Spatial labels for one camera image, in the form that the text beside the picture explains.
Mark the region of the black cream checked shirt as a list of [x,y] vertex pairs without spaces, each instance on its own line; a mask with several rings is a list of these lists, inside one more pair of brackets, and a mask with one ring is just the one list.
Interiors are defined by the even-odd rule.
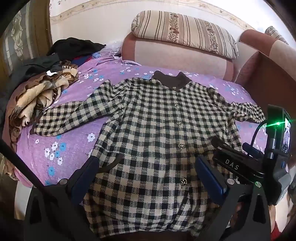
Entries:
[[83,204],[100,238],[136,231],[176,230],[196,236],[215,205],[195,171],[195,160],[213,157],[213,137],[233,149],[242,145],[236,121],[260,123],[252,103],[227,102],[213,87],[155,72],[103,82],[85,101],[46,111],[32,133],[61,135],[107,117],[92,151],[100,167]]

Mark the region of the purple floral bed sheet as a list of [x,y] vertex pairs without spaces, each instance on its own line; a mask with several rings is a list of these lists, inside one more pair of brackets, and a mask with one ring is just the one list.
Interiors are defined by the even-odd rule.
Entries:
[[264,120],[240,85],[100,57],[81,65],[77,82],[22,129],[17,153],[45,185],[69,178],[90,156],[104,167],[118,154],[140,161],[137,174],[157,183],[185,176],[215,136],[241,150],[242,134]]

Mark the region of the brown beige patterned blanket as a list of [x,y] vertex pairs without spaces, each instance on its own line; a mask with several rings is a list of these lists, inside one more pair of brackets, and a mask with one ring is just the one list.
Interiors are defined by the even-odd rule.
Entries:
[[13,151],[22,129],[29,126],[53,102],[62,91],[78,80],[78,66],[69,61],[62,63],[62,69],[51,75],[41,73],[19,85],[8,101],[4,119],[2,139]]

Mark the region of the black garment pile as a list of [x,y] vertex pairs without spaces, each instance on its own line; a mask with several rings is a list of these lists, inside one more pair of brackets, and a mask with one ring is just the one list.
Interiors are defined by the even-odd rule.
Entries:
[[25,61],[9,77],[1,78],[1,123],[4,122],[6,106],[13,91],[31,77],[48,70],[61,70],[61,61],[73,61],[76,57],[88,56],[102,50],[104,44],[90,40],[67,38],[56,41],[46,56]]

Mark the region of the pink padded headboard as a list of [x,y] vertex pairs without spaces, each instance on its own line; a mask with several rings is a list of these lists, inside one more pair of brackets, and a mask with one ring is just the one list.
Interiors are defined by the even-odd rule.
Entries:
[[140,65],[211,75],[226,81],[234,76],[232,60],[225,57],[169,42],[137,38],[133,33],[125,37],[121,56]]

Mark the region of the striped floral pillow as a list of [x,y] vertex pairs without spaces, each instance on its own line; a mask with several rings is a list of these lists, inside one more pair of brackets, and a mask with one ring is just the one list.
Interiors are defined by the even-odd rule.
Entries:
[[239,56],[236,41],[226,29],[192,16],[141,11],[133,19],[131,31],[137,38],[179,44],[231,60]]

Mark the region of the wooden glass wardrobe door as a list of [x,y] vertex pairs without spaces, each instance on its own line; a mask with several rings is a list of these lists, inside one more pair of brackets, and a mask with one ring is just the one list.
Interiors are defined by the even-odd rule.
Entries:
[[45,56],[52,46],[49,1],[28,1],[9,15],[1,34],[1,76],[24,61]]

